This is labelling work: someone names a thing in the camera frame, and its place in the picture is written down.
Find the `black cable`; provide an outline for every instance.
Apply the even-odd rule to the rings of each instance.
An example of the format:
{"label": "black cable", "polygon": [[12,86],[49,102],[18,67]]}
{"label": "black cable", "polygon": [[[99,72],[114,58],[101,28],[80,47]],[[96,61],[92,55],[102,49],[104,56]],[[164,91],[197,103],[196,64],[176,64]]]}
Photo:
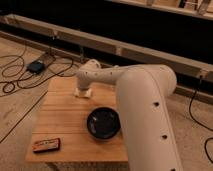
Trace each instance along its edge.
{"label": "black cable", "polygon": [[[76,65],[76,64],[74,64],[74,60],[73,59],[71,59],[70,57],[68,57],[68,56],[62,56],[62,57],[59,57],[59,58],[56,58],[56,61],[57,61],[57,59],[68,59],[68,60],[71,60],[71,63],[69,63],[69,62],[54,62],[51,66],[53,66],[53,65],[72,65],[72,67],[76,67],[76,68],[79,68],[79,66],[78,65]],[[75,75],[75,73],[74,74],[71,74],[71,75],[61,75],[61,74],[58,74],[58,73],[56,73],[56,72],[54,72],[50,67],[48,67],[48,70],[52,73],[52,74],[54,74],[55,76],[59,76],[59,77],[73,77],[74,75]]]}
{"label": "black cable", "polygon": [[191,98],[191,101],[190,101],[190,104],[189,104],[189,114],[190,114],[190,117],[192,118],[192,120],[193,120],[194,122],[196,122],[198,125],[200,125],[200,126],[206,128],[206,129],[208,129],[209,131],[212,131],[212,132],[213,132],[213,129],[212,129],[212,128],[209,128],[208,126],[206,126],[206,125],[204,125],[203,123],[201,123],[200,121],[198,121],[198,120],[193,116],[193,113],[192,113],[192,104],[193,104],[193,101],[194,101],[194,99],[195,99],[195,97],[196,97],[196,95],[197,95],[197,92],[198,92],[199,89],[200,89],[200,85],[201,85],[201,83],[202,83],[202,80],[203,80],[202,77],[200,77],[198,87],[197,87],[197,89],[195,90],[195,92],[194,92],[194,94],[193,94],[193,96],[192,96],[192,98]]}
{"label": "black cable", "polygon": [[[198,125],[202,126],[203,128],[206,128],[207,130],[213,132],[213,129],[212,129],[212,128],[210,128],[210,127],[204,125],[203,123],[201,123],[200,121],[198,121],[198,120],[193,116],[193,113],[192,113],[192,111],[191,111],[193,101],[194,101],[194,99],[195,99],[195,97],[196,97],[196,95],[197,95],[197,92],[198,92],[199,89],[200,89],[200,85],[201,85],[201,83],[202,83],[202,80],[203,80],[203,78],[200,77],[198,87],[196,88],[196,90],[195,90],[195,92],[194,92],[194,94],[193,94],[193,96],[192,96],[192,98],[191,98],[191,101],[190,101],[190,104],[189,104],[189,114],[190,114],[192,120],[193,120],[195,123],[197,123]],[[206,154],[207,158],[208,158],[209,161],[213,164],[213,159],[210,157],[209,152],[208,152],[208,149],[207,149],[208,142],[209,142],[209,141],[212,141],[212,140],[213,140],[213,137],[210,137],[210,138],[206,139],[206,141],[205,141],[205,143],[204,143],[204,150],[205,150],[205,154]]]}
{"label": "black cable", "polygon": [[13,92],[11,92],[11,93],[7,93],[7,94],[4,94],[4,95],[1,95],[0,98],[1,98],[1,97],[6,97],[6,96],[10,96],[10,95],[12,95],[12,94],[17,93],[17,92],[20,91],[20,90],[21,90],[21,89],[13,90]]}
{"label": "black cable", "polygon": [[27,78],[22,78],[22,79],[17,79],[17,80],[12,80],[12,81],[1,81],[0,84],[4,84],[4,86],[2,87],[2,92],[4,93],[4,95],[0,96],[0,97],[5,97],[5,96],[8,96],[8,95],[11,95],[11,94],[14,94],[16,93],[17,91],[19,90],[15,90],[16,88],[16,85],[15,83],[17,83],[18,81],[19,82],[22,82],[22,81],[27,81],[29,80],[30,78],[33,77],[33,74],[30,75],[29,77]]}
{"label": "black cable", "polygon": [[48,81],[49,79],[51,79],[51,78],[53,78],[53,77],[55,77],[55,76],[65,77],[65,76],[62,76],[62,75],[60,75],[60,74],[62,74],[62,73],[64,73],[64,72],[68,71],[69,69],[71,69],[71,68],[73,67],[73,65],[74,65],[73,59],[71,59],[71,61],[72,61],[71,63],[52,63],[51,65],[54,65],[54,64],[69,64],[69,66],[68,66],[67,68],[65,68],[65,69],[63,69],[63,70],[61,70],[61,71],[55,73],[54,71],[52,71],[51,69],[49,69],[49,67],[51,66],[51,65],[50,65],[47,69],[50,70],[50,71],[53,73],[53,75],[50,76],[50,77],[48,77],[48,78],[46,78],[46,79],[44,79],[42,82],[39,82],[39,83],[36,84],[36,85],[27,85],[27,86],[22,86],[22,85],[20,85],[20,81],[19,81],[19,80],[22,80],[22,77],[23,77],[24,74],[25,74],[25,73],[24,73],[24,74],[22,74],[22,75],[19,77],[19,79],[18,79],[18,81],[17,81],[17,87],[20,88],[20,89],[32,89],[32,88],[36,88],[36,87],[42,85],[43,83],[45,83],[46,81]]}
{"label": "black cable", "polygon": [[24,114],[24,116],[10,129],[10,131],[0,140],[0,144],[11,134],[11,132],[24,120],[24,118],[34,109],[34,107],[43,99],[47,91],[35,102],[35,104]]}
{"label": "black cable", "polygon": [[[13,15],[13,18],[17,24],[17,26],[19,28],[21,28],[20,23],[17,21],[17,19],[15,18],[15,15]],[[1,76],[3,78],[12,78],[15,76],[18,76],[19,74],[21,74],[21,72],[24,70],[25,67],[25,60],[23,58],[23,56],[25,55],[27,51],[27,40],[24,39],[24,50],[20,55],[4,55],[4,56],[0,56],[0,59],[7,59],[7,58],[15,58],[11,61],[9,61],[6,64],[0,65],[0,69],[3,69],[1,72]],[[16,72],[13,73],[12,75],[7,75],[7,71],[10,70],[11,68],[17,68],[19,67],[20,69]],[[0,97],[5,97],[11,94],[14,94],[16,92],[18,92],[19,90],[15,90],[16,86],[15,86],[15,82],[17,82],[17,80],[11,80],[11,81],[0,81],[0,84],[4,84],[3,88],[2,88],[2,92],[5,93],[4,95],[1,95]]]}
{"label": "black cable", "polygon": [[208,149],[207,149],[208,142],[210,142],[210,141],[213,141],[213,137],[208,138],[205,141],[205,143],[204,143],[204,149],[205,149],[206,156],[208,157],[209,161],[213,164],[213,159],[210,157]]}

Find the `table leg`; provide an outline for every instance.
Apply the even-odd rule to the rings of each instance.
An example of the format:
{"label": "table leg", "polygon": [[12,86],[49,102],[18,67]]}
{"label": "table leg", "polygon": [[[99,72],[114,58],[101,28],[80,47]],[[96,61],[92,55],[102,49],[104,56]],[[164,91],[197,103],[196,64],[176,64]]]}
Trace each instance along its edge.
{"label": "table leg", "polygon": [[52,162],[46,162],[46,165],[51,168],[53,171],[60,171],[59,168],[56,166],[56,164]]}

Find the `black device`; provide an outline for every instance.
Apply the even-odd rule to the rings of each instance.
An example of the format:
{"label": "black device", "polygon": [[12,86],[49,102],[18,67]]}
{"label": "black device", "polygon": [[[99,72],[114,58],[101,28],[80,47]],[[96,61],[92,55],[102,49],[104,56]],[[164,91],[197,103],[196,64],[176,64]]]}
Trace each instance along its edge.
{"label": "black device", "polygon": [[41,61],[33,61],[27,66],[27,71],[33,74],[40,74],[45,70],[45,65]]}
{"label": "black device", "polygon": [[51,65],[55,61],[55,57],[49,55],[48,53],[42,54],[38,59],[31,62],[27,66],[27,71],[33,74],[40,74],[44,71],[49,65]]}

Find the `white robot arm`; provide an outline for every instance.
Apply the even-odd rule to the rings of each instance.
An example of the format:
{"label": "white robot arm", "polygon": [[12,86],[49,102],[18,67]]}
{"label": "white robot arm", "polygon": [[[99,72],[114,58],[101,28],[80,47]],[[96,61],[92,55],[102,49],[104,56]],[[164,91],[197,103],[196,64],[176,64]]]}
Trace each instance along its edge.
{"label": "white robot arm", "polygon": [[77,72],[76,95],[92,82],[115,85],[116,100],[131,171],[182,171],[165,97],[176,87],[165,65],[101,69],[90,60]]}

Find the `wooden table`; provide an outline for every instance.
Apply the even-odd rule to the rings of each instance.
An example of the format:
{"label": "wooden table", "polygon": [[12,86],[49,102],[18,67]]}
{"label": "wooden table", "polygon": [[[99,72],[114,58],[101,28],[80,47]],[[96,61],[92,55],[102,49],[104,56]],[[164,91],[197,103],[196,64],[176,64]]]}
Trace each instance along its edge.
{"label": "wooden table", "polygon": [[[108,141],[95,140],[86,128],[88,114],[97,107],[116,107],[112,86],[94,83],[90,99],[76,98],[73,92],[76,78],[53,78],[42,108],[31,143],[27,150],[28,162],[127,162],[121,132]],[[56,152],[34,154],[33,142],[60,138],[61,149]]]}

